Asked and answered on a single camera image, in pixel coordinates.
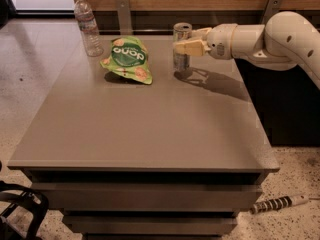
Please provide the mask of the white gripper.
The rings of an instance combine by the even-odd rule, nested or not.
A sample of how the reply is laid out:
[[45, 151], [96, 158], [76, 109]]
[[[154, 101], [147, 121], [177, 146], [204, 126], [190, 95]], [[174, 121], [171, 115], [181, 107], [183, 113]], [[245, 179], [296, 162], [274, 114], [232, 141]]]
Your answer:
[[177, 41], [173, 44], [176, 53], [188, 56], [204, 56], [207, 52], [215, 59], [232, 59], [232, 39], [237, 24], [220, 24], [213, 29], [211, 27], [193, 30], [191, 37], [200, 39], [188, 39]]

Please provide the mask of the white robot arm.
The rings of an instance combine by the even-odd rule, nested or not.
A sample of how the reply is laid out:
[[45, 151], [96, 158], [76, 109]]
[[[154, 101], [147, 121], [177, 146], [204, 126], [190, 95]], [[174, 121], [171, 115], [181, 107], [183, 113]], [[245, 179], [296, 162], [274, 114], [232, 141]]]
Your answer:
[[320, 32], [296, 12], [283, 11], [265, 24], [220, 24], [193, 30], [176, 41], [181, 55], [210, 55], [215, 59], [243, 59], [269, 70], [286, 71], [300, 66], [320, 88]]

